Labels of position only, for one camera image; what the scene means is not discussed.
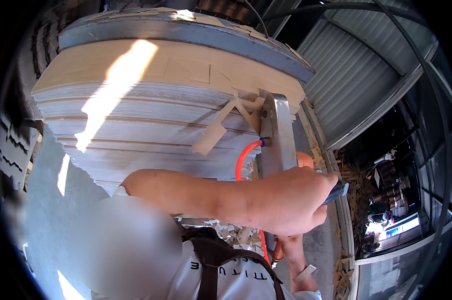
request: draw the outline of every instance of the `hand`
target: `hand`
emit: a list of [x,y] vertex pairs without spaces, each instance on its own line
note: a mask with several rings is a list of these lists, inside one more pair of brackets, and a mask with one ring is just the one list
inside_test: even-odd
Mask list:
[[248,212],[257,228],[290,236],[323,224],[322,203],[338,181],[334,174],[319,174],[310,167],[294,167],[251,183]]

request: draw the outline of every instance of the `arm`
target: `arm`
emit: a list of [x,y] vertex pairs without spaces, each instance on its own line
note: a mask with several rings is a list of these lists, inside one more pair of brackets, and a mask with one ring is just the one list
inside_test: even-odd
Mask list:
[[143,169],[121,184],[131,196],[153,201],[169,214],[191,214],[292,235],[326,219],[321,205],[337,182],[309,167],[258,181],[213,181],[180,172]]
[[290,237],[278,236],[276,238],[281,242],[281,249],[288,260],[291,294],[299,291],[317,291],[318,285],[312,274],[298,284],[293,282],[293,279],[308,266],[303,252],[303,235],[298,234]]

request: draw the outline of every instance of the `stack of cardboard sheets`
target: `stack of cardboard sheets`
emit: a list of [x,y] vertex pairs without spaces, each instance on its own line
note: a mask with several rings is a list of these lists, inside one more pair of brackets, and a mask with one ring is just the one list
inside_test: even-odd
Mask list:
[[111,194],[139,169],[232,180],[242,149],[258,139],[239,111],[223,120],[227,133],[210,153],[189,149],[231,99],[260,118],[267,92],[286,95],[291,113],[304,98],[296,79],[235,54],[114,40],[62,51],[31,94],[71,162]]

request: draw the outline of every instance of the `orange air hose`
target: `orange air hose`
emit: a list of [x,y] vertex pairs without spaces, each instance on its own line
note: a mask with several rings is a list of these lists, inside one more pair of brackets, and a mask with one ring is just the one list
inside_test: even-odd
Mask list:
[[[247,155],[251,152],[251,150],[253,150],[256,147],[262,147],[262,146],[264,146],[264,144],[265,144],[265,142],[262,139],[258,140],[258,141],[254,141],[251,144],[249,144],[246,148],[244,148],[243,152],[241,152],[240,157],[238,158],[238,162],[236,163],[236,169],[235,169],[237,182],[240,182],[243,180],[241,177],[241,168],[243,167],[244,159],[246,159]],[[261,243],[263,245],[263,252],[265,253],[265,260],[268,262],[268,265],[270,265],[269,258],[268,258],[268,250],[266,249],[265,234],[261,229],[259,230],[259,235],[261,237]]]

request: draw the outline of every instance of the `tool handle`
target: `tool handle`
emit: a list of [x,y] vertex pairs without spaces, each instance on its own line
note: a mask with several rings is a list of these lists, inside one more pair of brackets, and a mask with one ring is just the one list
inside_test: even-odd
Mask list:
[[273,253],[271,253],[271,258],[273,259],[273,261],[280,261],[284,258],[284,253],[283,253],[283,249],[281,249],[281,242],[278,240],[276,242],[276,247],[275,250],[273,251]]
[[323,202],[323,204],[328,204],[331,201],[335,200],[339,196],[344,196],[348,192],[349,183],[347,183],[344,180],[338,179],[338,182],[333,187],[331,192],[329,192],[328,197],[326,197],[326,200]]

